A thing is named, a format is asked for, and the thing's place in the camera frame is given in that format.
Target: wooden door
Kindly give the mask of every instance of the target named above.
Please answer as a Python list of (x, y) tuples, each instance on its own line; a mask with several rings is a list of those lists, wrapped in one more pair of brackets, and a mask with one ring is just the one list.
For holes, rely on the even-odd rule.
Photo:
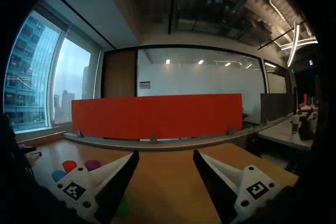
[(102, 73), (102, 98), (136, 96), (136, 51), (107, 53)]

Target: glass wall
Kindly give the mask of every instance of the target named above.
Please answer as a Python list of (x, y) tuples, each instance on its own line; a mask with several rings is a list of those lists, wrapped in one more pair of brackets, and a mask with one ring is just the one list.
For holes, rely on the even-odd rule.
[(47, 77), (61, 29), (33, 11), (14, 44), (5, 78), (4, 111), (15, 131), (47, 127)]
[(267, 73), (269, 93), (291, 93), (291, 80), (288, 69), (264, 61)]
[(258, 59), (191, 48), (139, 50), (137, 74), (138, 96), (241, 93), (244, 121), (260, 123), (265, 84)]
[(23, 24), (6, 71), (4, 112), (16, 132), (71, 122), (71, 101), (93, 98), (100, 46), (41, 13), (32, 11)]

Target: gray partition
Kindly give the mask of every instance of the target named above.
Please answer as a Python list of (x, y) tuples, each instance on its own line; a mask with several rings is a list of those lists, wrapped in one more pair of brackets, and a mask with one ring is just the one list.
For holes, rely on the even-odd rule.
[(293, 112), (292, 94), (260, 94), (261, 123), (276, 120)]

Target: office desk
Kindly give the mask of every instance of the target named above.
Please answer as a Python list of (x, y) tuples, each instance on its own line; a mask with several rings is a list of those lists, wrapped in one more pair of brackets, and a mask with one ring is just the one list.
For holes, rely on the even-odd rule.
[[(283, 145), (290, 146), (299, 150), (310, 150), (312, 147), (313, 140), (301, 141), (300, 135), (297, 132), (296, 134), (291, 133), (291, 121), (292, 118), (289, 118), (279, 124), (276, 124), (267, 129), (261, 130), (258, 132), (258, 136), (267, 139), (270, 141), (278, 142)], [(317, 119), (313, 120), (313, 129), (316, 128)]]
[[(65, 160), (81, 164), (90, 159), (102, 165), (129, 152), (95, 148), (66, 140), (37, 147), (42, 157), (33, 171), (37, 181), (53, 186), (51, 174), (62, 168)], [(243, 169), (254, 164), (280, 185), (293, 186), (297, 176), (231, 143), (200, 148), (201, 152), (228, 165)], [(168, 152), (140, 152), (140, 160), (126, 189), (130, 214), (126, 218), (113, 218), (114, 224), (125, 223), (209, 223), (220, 219), (205, 185), (192, 160), (193, 150)]]

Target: glass partition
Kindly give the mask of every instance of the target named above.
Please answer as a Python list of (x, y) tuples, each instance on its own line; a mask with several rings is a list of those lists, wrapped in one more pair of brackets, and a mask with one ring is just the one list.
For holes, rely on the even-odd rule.
[(138, 52), (138, 96), (241, 93), (245, 122), (260, 123), (260, 61), (223, 51), (160, 48)]
[(267, 73), (269, 93), (291, 93), (291, 81), (288, 69), (264, 61)]

